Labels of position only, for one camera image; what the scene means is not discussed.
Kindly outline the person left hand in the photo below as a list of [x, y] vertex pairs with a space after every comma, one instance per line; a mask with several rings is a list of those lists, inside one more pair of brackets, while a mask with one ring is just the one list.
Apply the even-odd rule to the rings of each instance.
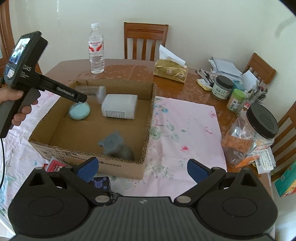
[[[22, 99], [24, 92], [22, 90], [15, 90], [10, 88], [9, 86], [1, 88], [1, 104], [7, 103], [9, 101], [14, 101], [16, 104], [22, 103]], [[16, 113], [11, 120], [11, 123], [14, 126], [19, 126], [22, 121], [26, 119], [26, 116], [32, 112], [32, 106], [38, 104], [38, 99], [31, 101], [30, 104], [24, 105], [20, 112], [18, 112], [19, 106], [16, 107]]]

